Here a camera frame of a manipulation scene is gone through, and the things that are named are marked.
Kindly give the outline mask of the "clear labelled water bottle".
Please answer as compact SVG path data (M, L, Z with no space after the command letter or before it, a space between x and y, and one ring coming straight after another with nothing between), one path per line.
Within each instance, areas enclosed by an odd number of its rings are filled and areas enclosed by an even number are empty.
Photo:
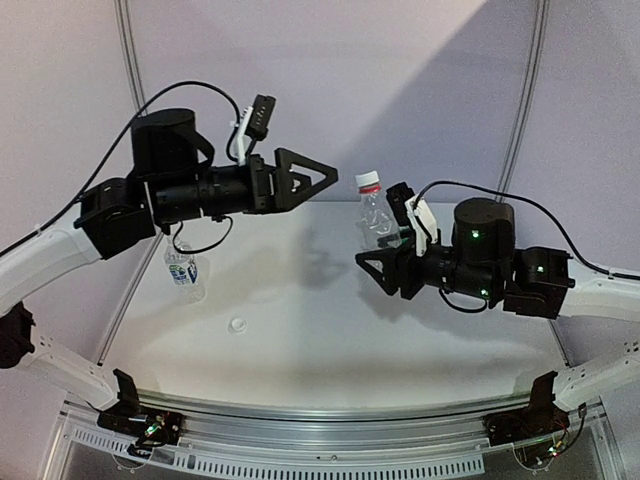
M184 303L197 303L205 297L205 287L192 247L188 242L171 237L166 240L164 264L167 267L174 285L180 292Z

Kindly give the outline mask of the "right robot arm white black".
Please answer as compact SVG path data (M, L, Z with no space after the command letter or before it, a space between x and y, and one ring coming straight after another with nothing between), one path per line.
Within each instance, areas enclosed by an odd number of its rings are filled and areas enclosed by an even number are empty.
M626 272L600 272L564 250L515 245L515 211L489 198L470 198L453 211L451 242L426 202L402 221L405 242L359 253L356 264L389 296L413 299L425 286L442 301L460 294L481 301L479 314L495 307L518 316L555 320L602 317L639 319L639 279Z

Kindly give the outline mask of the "crushed clear bottle red label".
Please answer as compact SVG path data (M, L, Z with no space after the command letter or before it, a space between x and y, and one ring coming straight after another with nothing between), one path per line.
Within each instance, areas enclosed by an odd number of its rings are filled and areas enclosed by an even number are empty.
M355 176L359 193L356 228L362 251L396 248L401 244L397 222L382 191L377 171Z

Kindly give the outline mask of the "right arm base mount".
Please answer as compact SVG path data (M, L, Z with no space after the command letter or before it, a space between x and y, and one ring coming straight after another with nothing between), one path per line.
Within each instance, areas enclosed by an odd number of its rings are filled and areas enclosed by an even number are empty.
M516 462L537 473L576 444L584 430L587 404L580 404L577 413L578 430L570 433L567 412L551 400L531 396L525 407L487 414L482 424L491 446L511 444Z

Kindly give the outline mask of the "white bottle cap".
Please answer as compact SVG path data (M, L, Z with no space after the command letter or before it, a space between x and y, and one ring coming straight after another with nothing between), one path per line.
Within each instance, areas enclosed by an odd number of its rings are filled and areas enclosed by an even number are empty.
M242 333L247 328L247 322L241 317L234 317L229 321L228 329L232 333Z

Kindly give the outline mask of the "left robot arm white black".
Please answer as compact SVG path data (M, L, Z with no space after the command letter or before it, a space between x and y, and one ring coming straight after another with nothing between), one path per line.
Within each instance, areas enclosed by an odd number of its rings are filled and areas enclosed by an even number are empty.
M106 412L128 434L148 426L133 378L91 363L37 330L24 299L63 275L108 260L174 224L235 213L289 212L338 180L335 168L285 148L268 165L255 154L215 166L194 111L164 109L135 119L134 166L89 189L52 225L1 257L1 366L45 378Z

